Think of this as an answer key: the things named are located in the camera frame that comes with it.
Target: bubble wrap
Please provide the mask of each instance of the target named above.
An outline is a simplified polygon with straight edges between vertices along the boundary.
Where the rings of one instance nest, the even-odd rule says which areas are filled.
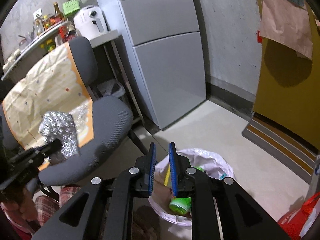
[[[46,143],[59,139],[61,151],[50,156],[50,164],[58,164],[73,155],[79,155],[76,126],[71,114],[59,111],[48,111],[43,116],[39,133]]]

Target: office chair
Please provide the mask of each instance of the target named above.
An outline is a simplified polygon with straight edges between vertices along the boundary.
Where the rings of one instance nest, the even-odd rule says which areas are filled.
[[[98,66],[90,42],[84,37],[78,37],[71,40],[69,46],[82,81],[88,87],[98,75]],[[8,127],[2,106],[0,107],[0,116],[3,119],[4,147],[13,150],[20,145]],[[99,98],[93,103],[92,116],[94,139],[80,148],[79,155],[72,156],[62,163],[49,166],[41,171],[39,178],[31,180],[27,185],[30,192],[33,193],[36,186],[40,186],[48,196],[56,199],[58,194],[51,187],[48,187],[49,192],[44,190],[42,184],[63,186],[77,183],[101,166],[126,136],[143,154],[148,153],[148,150],[131,130],[133,120],[131,110],[120,99],[112,96]]]

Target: cabinet drawer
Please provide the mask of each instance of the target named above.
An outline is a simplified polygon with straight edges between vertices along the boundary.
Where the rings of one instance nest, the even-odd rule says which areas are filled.
[[[199,31],[193,0],[124,0],[121,4],[134,46]]]
[[[199,32],[163,38],[133,49],[161,129],[205,100]]]

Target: chair leg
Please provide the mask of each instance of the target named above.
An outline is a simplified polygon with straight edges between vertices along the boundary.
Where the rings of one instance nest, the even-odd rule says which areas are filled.
[[[48,197],[50,197],[50,198],[54,199],[55,201],[59,202],[59,194],[58,194],[57,192],[55,192],[52,187],[47,186],[47,188],[48,188],[48,190],[49,190],[49,191],[47,191],[47,190],[44,188],[44,185],[40,182],[40,183],[39,183],[39,188],[40,188],[40,190],[41,190],[44,194],[46,194]]]
[[[147,155],[149,153],[148,149],[143,145],[142,141],[140,141],[140,139],[138,138],[138,136],[136,136],[132,129],[129,130],[128,137],[144,155]]]

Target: striped mat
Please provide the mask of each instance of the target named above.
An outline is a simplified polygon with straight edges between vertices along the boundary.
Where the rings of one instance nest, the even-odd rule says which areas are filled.
[[[302,138],[297,139],[296,134],[286,131],[279,124],[271,125],[272,122],[264,116],[254,114],[242,135],[310,184],[317,149]]]

